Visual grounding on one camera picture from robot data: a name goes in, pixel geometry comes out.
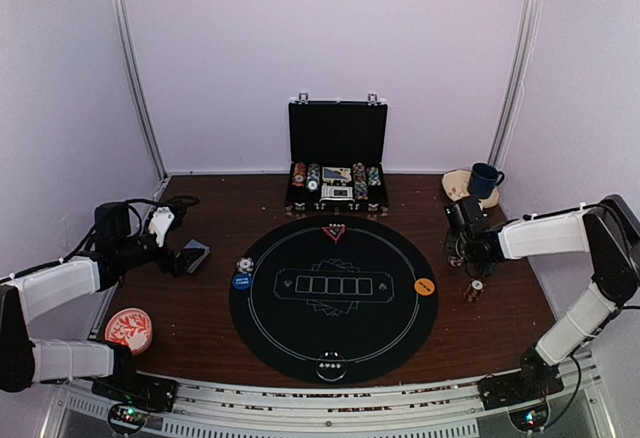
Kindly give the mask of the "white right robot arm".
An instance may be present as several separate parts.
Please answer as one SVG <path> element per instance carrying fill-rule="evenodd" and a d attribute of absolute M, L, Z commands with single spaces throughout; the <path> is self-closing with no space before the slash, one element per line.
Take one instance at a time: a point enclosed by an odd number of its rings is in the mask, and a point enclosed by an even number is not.
<path fill-rule="evenodd" d="M 519 398 L 535 398 L 558 365 L 593 340 L 638 292 L 639 220 L 618 194 L 495 225 L 472 197 L 446 205 L 444 214 L 451 263 L 485 268 L 526 259 L 553 301 L 555 323 L 522 355 L 513 377 Z M 556 303 L 559 297 L 562 304 Z"/>

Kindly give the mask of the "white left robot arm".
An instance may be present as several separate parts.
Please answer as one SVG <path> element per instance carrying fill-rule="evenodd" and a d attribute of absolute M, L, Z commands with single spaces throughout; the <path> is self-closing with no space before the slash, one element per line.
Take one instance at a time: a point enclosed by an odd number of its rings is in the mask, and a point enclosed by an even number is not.
<path fill-rule="evenodd" d="M 177 195 L 148 201 L 151 213 L 139 218 L 140 199 L 99 205 L 94 224 L 66 256 L 12 273 L 1 281 L 1 388 L 16 393 L 34 383 L 76 378 L 104 380 L 123 402 L 137 400 L 144 382 L 137 373 L 133 353 L 126 345 L 105 341 L 36 340 L 28 326 L 36 318 L 77 298 L 116 286 L 125 274 L 154 263 L 175 277 L 195 268 L 204 248 L 171 250 L 168 234 L 182 225 L 199 198 Z"/>

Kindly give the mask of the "clear round dealer button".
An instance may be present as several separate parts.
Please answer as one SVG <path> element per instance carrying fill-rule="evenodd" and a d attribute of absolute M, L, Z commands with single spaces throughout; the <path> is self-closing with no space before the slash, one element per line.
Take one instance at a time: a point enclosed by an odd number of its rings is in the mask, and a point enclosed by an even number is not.
<path fill-rule="evenodd" d="M 342 380 L 347 372 L 346 360 L 337 351 L 326 351 L 316 363 L 316 374 L 324 382 Z"/>

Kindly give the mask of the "red triangle all-in marker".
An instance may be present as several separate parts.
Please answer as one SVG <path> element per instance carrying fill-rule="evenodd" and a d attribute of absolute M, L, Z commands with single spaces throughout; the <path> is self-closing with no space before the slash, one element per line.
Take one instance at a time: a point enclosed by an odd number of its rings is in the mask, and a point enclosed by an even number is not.
<path fill-rule="evenodd" d="M 322 231 L 335 243 L 337 244 L 340 238 L 346 231 L 346 226 L 344 224 L 329 224 L 327 226 L 322 227 Z"/>

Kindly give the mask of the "orange big blind button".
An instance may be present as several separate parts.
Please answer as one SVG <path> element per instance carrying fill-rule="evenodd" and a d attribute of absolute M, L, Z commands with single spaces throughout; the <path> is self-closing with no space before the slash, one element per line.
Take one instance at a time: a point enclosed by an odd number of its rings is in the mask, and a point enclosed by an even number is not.
<path fill-rule="evenodd" d="M 419 278 L 414 282 L 414 290 L 421 296 L 431 296 L 435 290 L 435 283 L 429 278 Z"/>

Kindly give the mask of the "white blue chips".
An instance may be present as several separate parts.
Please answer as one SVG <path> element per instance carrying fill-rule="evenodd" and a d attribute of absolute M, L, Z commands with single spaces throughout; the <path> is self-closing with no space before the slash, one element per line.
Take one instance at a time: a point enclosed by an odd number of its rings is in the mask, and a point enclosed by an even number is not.
<path fill-rule="evenodd" d="M 242 257 L 236 264 L 237 271 L 244 274 L 252 274 L 254 271 L 254 261 L 250 257 Z"/>

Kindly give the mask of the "blue playing card deck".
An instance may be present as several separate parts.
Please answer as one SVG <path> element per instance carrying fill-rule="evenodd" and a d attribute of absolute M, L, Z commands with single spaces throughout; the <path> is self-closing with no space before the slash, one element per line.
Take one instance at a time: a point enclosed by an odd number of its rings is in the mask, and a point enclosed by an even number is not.
<path fill-rule="evenodd" d="M 195 239 L 190 240 L 179 253 L 181 270 L 193 274 L 209 254 L 209 246 Z"/>

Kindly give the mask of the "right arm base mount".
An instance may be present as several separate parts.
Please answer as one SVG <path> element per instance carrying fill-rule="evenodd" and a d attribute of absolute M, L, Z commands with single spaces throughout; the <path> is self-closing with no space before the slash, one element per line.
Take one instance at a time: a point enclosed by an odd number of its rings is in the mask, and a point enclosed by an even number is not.
<path fill-rule="evenodd" d="M 564 390 L 559 377 L 544 379 L 541 384 L 526 383 L 520 372 L 487 375 L 478 382 L 485 411 L 507 410 L 511 424 L 521 432 L 539 433 L 552 420 L 549 398 Z"/>

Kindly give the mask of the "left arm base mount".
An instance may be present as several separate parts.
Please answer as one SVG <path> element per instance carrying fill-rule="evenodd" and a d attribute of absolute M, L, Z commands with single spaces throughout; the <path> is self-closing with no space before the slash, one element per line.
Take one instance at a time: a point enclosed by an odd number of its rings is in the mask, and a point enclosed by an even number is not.
<path fill-rule="evenodd" d="M 107 424 L 116 434 L 129 437 L 140 432 L 153 414 L 173 410 L 178 387 L 175 380 L 137 374 L 131 383 L 93 378 L 91 391 L 113 401 Z"/>

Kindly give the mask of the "blue small blind button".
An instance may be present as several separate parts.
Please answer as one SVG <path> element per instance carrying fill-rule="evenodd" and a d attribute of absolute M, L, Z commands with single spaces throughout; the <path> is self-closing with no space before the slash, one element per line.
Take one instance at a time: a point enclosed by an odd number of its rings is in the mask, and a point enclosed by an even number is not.
<path fill-rule="evenodd" d="M 244 291 L 252 286 L 253 278 L 249 273 L 237 273 L 232 279 L 232 287 L 238 291 Z"/>

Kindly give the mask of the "red black chip stack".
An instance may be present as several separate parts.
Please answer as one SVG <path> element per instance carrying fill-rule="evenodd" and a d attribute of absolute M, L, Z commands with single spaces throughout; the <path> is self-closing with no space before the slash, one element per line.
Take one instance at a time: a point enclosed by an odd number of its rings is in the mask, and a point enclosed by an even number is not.
<path fill-rule="evenodd" d="M 468 303 L 474 303 L 481 296 L 483 290 L 484 281 L 481 279 L 473 279 L 465 289 L 464 298 Z"/>

